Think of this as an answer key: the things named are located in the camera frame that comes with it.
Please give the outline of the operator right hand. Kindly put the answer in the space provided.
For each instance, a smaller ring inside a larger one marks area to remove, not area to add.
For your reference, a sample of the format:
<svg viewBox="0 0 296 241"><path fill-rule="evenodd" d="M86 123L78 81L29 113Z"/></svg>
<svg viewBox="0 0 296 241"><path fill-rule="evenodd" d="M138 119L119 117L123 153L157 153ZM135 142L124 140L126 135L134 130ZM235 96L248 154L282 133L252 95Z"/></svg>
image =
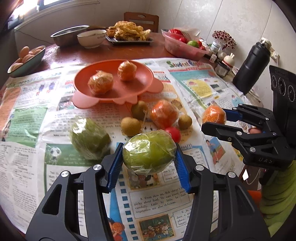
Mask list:
<svg viewBox="0 0 296 241"><path fill-rule="evenodd" d="M262 130L258 128L250 128L248 131L249 134L257 134L257 133L262 133Z"/></svg>

